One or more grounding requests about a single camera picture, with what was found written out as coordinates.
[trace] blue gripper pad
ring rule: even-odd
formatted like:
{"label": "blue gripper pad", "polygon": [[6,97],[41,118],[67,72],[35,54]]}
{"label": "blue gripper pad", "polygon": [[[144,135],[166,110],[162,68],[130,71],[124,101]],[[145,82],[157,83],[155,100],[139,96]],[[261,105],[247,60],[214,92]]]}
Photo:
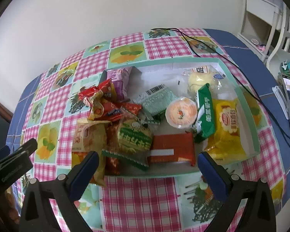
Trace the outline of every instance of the blue gripper pad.
{"label": "blue gripper pad", "polygon": [[81,199],[86,187],[89,184],[90,179],[99,166],[99,155],[96,152],[89,152],[81,164],[73,167],[77,174],[70,183],[70,201],[76,201]]}
{"label": "blue gripper pad", "polygon": [[215,199],[225,202],[229,195],[229,186],[226,185],[225,181],[216,170],[219,169],[221,171],[220,167],[224,171],[225,169],[222,166],[217,165],[213,159],[210,158],[210,160],[211,161],[209,161],[203,153],[200,153],[198,155],[198,167],[212,190]]}

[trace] green snack package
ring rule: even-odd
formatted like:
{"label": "green snack package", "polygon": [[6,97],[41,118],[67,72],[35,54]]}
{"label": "green snack package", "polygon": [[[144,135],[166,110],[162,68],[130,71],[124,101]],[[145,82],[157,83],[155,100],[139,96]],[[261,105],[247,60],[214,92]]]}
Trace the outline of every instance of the green snack package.
{"label": "green snack package", "polygon": [[153,137],[148,124],[157,123],[154,120],[145,122],[124,108],[121,108],[121,111],[123,117],[118,124],[116,135],[107,141],[108,145],[102,149],[102,155],[120,159],[146,171]]}
{"label": "green snack package", "polygon": [[195,102],[198,105],[198,116],[192,125],[192,130],[197,133],[194,137],[196,143],[202,142],[216,131],[214,107],[209,86],[209,84],[203,85],[195,96]]}
{"label": "green snack package", "polygon": [[168,105],[177,97],[166,87],[165,84],[155,86],[138,96],[133,100],[136,104],[141,104],[143,109],[157,121],[165,116],[165,110]]}

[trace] barcode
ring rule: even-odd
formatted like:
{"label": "barcode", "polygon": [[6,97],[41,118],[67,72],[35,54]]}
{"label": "barcode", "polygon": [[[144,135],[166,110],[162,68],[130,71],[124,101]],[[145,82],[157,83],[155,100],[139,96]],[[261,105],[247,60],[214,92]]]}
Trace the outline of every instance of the barcode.
{"label": "barcode", "polygon": [[163,85],[158,85],[158,86],[155,86],[154,88],[151,88],[150,90],[147,90],[146,93],[148,95],[151,95],[151,94],[153,94],[153,93],[155,93],[163,88],[164,88]]}

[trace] screw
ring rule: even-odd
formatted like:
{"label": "screw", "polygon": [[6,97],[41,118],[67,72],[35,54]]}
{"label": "screw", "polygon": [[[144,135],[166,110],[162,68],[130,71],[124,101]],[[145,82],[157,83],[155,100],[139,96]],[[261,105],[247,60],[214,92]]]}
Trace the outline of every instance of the screw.
{"label": "screw", "polygon": [[265,177],[262,177],[262,178],[261,178],[261,182],[263,182],[263,183],[267,183],[268,180],[267,180]]}
{"label": "screw", "polygon": [[232,174],[232,175],[231,175],[231,179],[234,180],[234,181],[239,180],[239,178],[240,178],[240,177],[239,177],[237,174]]}
{"label": "screw", "polygon": [[64,173],[58,175],[58,180],[62,181],[66,178],[66,175]]}
{"label": "screw", "polygon": [[32,179],[30,180],[30,184],[34,184],[34,183],[36,183],[36,178],[32,178]]}

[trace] purple snack package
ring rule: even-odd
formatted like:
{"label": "purple snack package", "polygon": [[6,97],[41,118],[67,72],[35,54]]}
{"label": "purple snack package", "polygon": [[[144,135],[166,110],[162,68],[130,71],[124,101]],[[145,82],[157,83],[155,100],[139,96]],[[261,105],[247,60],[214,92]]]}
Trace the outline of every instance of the purple snack package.
{"label": "purple snack package", "polygon": [[107,79],[110,78],[112,80],[117,95],[117,101],[127,99],[127,86],[131,70],[132,67],[125,67],[107,71]]}

